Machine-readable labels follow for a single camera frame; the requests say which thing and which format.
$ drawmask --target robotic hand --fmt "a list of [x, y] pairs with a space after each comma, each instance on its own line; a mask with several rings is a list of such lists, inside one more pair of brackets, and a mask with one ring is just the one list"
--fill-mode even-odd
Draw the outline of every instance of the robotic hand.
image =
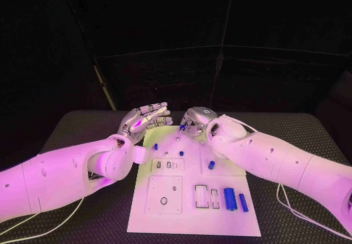
[[218, 117], [205, 107], [187, 110], [182, 130], [190, 136], [199, 136], [205, 131], [216, 156], [229, 159], [260, 178], [311, 197], [352, 235], [352, 167], [310, 154], [226, 115]]
[[172, 124], [161, 117], [166, 106], [133, 109], [107, 139], [46, 152], [0, 172], [0, 222], [56, 209], [124, 179], [133, 162], [144, 162], [148, 151], [134, 144], [146, 129]]

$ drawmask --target table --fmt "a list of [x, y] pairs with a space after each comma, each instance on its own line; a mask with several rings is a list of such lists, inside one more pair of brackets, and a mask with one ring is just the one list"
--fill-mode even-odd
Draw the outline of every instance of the table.
[[[40, 153], [107, 138], [117, 132], [125, 114], [127, 111], [82, 110], [69, 112], [60, 119]], [[172, 112], [174, 125], [180, 124], [183, 114], [183, 111]], [[319, 120], [311, 115], [241, 112], [218, 112], [218, 114], [226, 114], [307, 152], [349, 165]], [[350, 243], [298, 219], [277, 202], [277, 184], [249, 173], [247, 173], [247, 179], [261, 237], [127, 233], [137, 170], [138, 166], [134, 164], [125, 179], [98, 190], [84, 199], [75, 215], [56, 231], [20, 243]], [[290, 188], [287, 188], [287, 194], [296, 210], [348, 235], [333, 215], [313, 199]], [[23, 238], [49, 231], [69, 216], [76, 204], [78, 202], [60, 209], [40, 213], [6, 233], [0, 240]], [[26, 218], [19, 217], [6, 221], [0, 225], [0, 232]]]

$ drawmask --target white cable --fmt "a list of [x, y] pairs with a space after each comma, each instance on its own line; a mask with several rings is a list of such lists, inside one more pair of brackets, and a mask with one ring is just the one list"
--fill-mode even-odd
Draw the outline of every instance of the white cable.
[[[280, 187], [283, 188], [283, 192], [284, 192], [284, 198], [285, 198], [285, 201], [287, 201], [287, 205], [280, 201], [278, 199], [278, 190], [280, 190]], [[313, 223], [314, 225], [320, 226], [322, 228], [324, 228], [327, 231], [330, 231], [335, 235], [346, 238], [348, 240], [352, 240], [352, 237], [340, 234], [337, 231], [332, 230], [330, 228], [327, 228], [324, 225], [322, 225], [320, 223], [317, 223], [314, 220], [311, 220], [306, 215], [303, 215], [298, 211], [296, 211], [293, 208], [291, 208], [291, 205], [290, 205], [290, 201], [288, 201], [288, 197], [287, 197], [287, 194], [285, 194], [285, 190], [284, 190], [284, 186], [281, 184], [278, 184], [277, 186], [277, 200], [278, 202], [290, 209], [291, 213], [303, 220], [309, 221], [310, 223]]]
[[40, 213], [36, 213], [32, 215], [26, 220], [23, 220], [17, 225], [14, 225], [11, 228], [9, 228], [4, 232], [0, 233], [3, 235], [7, 231], [10, 231], [13, 228], [16, 228], [19, 225], [21, 225], [24, 222], [27, 222], [32, 218], [34, 218]]
[[13, 243], [13, 242], [16, 242], [16, 241], [34, 239], [34, 238], [37, 238], [37, 237], [40, 237], [40, 236], [49, 234], [50, 232], [53, 232], [53, 231], [55, 231], [55, 230], [56, 230], [56, 229], [66, 223], [66, 221], [69, 220], [69, 218], [71, 218], [72, 215], [75, 214], [75, 212], [76, 212], [76, 210], [78, 210], [78, 208], [79, 208], [79, 206], [81, 206], [81, 204], [82, 204], [82, 200], [84, 200], [84, 198], [81, 199], [79, 204], [78, 204], [78, 206], [76, 206], [76, 208], [75, 208], [72, 214], [69, 215], [69, 217], [63, 220], [63, 222], [62, 222], [62, 223], [60, 223], [52, 230], [49, 230], [46, 233], [43, 233], [43, 234], [40, 234], [40, 235], [34, 235], [34, 236], [30, 236], [30, 237], [24, 237], [24, 238], [16, 239], [16, 240], [7, 240], [7, 241], [1, 242], [0, 244]]

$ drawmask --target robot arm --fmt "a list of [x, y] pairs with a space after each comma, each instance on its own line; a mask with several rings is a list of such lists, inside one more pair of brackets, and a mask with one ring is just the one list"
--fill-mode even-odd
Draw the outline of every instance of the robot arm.
[[56, 209], [124, 179], [147, 149], [134, 144], [146, 129], [170, 125], [166, 103], [134, 109], [117, 134], [37, 155], [0, 172], [0, 222]]
[[[190, 127], [192, 121], [200, 121], [199, 118], [202, 123]], [[183, 124], [187, 125], [185, 133], [189, 135], [197, 135], [195, 131], [205, 130], [218, 157], [229, 159], [260, 178], [294, 188], [311, 197], [333, 213], [352, 235], [352, 167], [310, 154], [234, 118], [225, 115], [218, 117], [203, 107], [187, 110]]]

